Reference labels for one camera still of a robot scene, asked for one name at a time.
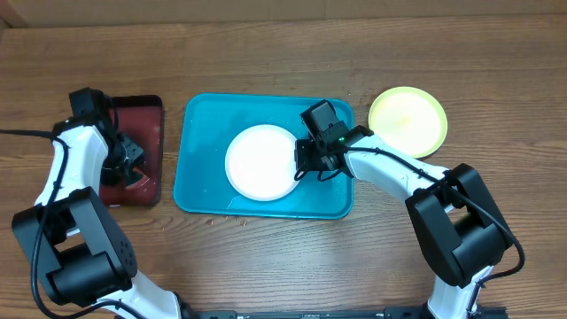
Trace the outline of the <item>white plastic plate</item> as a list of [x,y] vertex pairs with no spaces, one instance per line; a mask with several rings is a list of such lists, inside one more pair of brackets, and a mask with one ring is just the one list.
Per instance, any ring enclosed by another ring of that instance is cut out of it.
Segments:
[[296,141],[292,133],[276,125],[243,130],[225,155],[229,183],[248,199],[266,202],[285,197],[299,184],[294,179]]

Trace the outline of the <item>yellow-green plastic plate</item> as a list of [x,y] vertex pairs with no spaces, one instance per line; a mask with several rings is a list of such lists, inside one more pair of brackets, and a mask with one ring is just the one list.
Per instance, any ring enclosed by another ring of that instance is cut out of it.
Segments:
[[447,115],[430,93],[408,86],[387,89],[369,108],[369,128],[392,148],[420,159],[446,140]]

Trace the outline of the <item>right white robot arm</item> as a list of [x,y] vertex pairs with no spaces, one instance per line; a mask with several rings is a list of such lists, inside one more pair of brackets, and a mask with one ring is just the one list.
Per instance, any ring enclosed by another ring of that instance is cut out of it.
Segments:
[[413,159],[386,144],[368,128],[332,127],[295,144],[301,179],[330,172],[374,184],[404,203],[423,257],[435,273],[433,291],[421,306],[386,307],[383,318],[506,318],[503,307],[482,307],[485,283],[510,276],[493,273],[511,246],[519,247],[479,173],[466,164],[453,169]]

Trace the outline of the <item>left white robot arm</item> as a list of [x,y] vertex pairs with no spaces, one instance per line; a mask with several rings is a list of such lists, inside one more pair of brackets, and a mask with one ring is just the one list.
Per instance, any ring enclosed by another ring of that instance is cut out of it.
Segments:
[[94,124],[70,120],[40,137],[54,158],[34,206],[13,216],[12,231],[30,263],[31,291],[60,306],[75,304],[79,318],[105,308],[119,318],[193,318],[190,306],[139,271],[134,248],[98,196],[109,147]]

